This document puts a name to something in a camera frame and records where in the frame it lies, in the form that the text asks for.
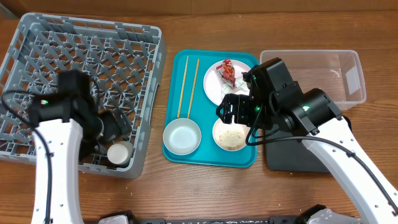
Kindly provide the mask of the white cup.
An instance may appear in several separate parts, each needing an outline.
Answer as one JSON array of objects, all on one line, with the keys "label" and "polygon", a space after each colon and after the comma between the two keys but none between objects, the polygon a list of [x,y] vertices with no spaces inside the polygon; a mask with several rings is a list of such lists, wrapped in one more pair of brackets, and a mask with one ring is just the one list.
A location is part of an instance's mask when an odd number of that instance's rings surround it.
[{"label": "white cup", "polygon": [[119,166],[129,163],[133,155],[133,144],[128,141],[119,141],[108,148],[108,160]]}]

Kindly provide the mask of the grey bowl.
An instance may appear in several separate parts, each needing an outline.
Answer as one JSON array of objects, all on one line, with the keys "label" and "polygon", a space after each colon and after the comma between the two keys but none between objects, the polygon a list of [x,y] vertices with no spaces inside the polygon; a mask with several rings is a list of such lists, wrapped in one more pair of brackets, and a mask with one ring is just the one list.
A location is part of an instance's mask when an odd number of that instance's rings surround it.
[{"label": "grey bowl", "polygon": [[175,119],[164,129],[163,144],[172,154],[186,156],[195,151],[200,143],[200,128],[188,118]]}]

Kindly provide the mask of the wooden chopstick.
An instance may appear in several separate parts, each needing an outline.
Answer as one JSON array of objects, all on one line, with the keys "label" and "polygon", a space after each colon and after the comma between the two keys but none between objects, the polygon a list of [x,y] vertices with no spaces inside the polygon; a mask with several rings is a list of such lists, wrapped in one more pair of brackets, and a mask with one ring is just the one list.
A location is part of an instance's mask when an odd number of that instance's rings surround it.
[{"label": "wooden chopstick", "polygon": [[187,76],[188,61],[189,61],[189,56],[187,56],[186,62],[185,62],[185,68],[184,68],[184,73],[183,73],[183,81],[182,81],[180,99],[179,99],[178,111],[177,111],[177,119],[180,118],[180,112],[181,112],[181,108],[182,108],[183,94],[184,94],[184,88],[185,88],[185,80],[186,80],[186,76]]},{"label": "wooden chopstick", "polygon": [[197,59],[197,65],[196,65],[196,69],[195,69],[195,76],[193,79],[193,85],[192,85],[192,92],[190,95],[190,103],[189,103],[189,107],[188,107],[188,114],[187,114],[187,118],[189,119],[190,117],[190,113],[191,113],[191,109],[192,109],[192,103],[193,103],[193,97],[195,94],[195,87],[196,87],[196,82],[197,82],[197,75],[198,75],[198,68],[200,65],[200,59]]}]

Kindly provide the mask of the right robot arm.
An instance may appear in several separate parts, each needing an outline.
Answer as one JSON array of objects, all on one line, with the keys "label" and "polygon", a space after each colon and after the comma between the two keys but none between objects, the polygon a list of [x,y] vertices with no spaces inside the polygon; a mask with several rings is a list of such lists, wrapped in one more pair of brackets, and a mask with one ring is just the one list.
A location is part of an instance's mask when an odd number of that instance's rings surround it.
[{"label": "right robot arm", "polygon": [[397,189],[361,148],[349,123],[321,89],[303,93],[278,57],[243,74],[249,95],[227,94],[216,109],[225,124],[245,124],[248,146],[300,141],[329,170],[360,217],[315,205],[296,223],[397,223]]}]

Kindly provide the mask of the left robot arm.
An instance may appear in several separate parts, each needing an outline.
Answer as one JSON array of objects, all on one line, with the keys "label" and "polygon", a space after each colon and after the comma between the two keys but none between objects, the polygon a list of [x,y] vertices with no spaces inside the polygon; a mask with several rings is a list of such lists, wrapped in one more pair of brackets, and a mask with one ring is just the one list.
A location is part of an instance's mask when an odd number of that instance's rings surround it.
[{"label": "left robot arm", "polygon": [[57,90],[35,95],[28,108],[36,150],[32,223],[83,223],[78,190],[78,162],[99,144],[110,144],[108,159],[125,166],[134,153],[131,131],[120,113],[100,112],[90,93],[90,76],[79,70],[58,74]]}]

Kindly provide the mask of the red snack wrapper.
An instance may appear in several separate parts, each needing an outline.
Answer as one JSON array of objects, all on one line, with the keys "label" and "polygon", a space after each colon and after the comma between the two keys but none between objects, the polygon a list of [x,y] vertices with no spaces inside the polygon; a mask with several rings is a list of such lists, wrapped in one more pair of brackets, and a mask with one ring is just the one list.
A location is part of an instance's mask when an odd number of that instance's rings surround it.
[{"label": "red snack wrapper", "polygon": [[230,59],[222,61],[221,65],[216,67],[219,76],[231,87],[235,87],[235,69]]}]

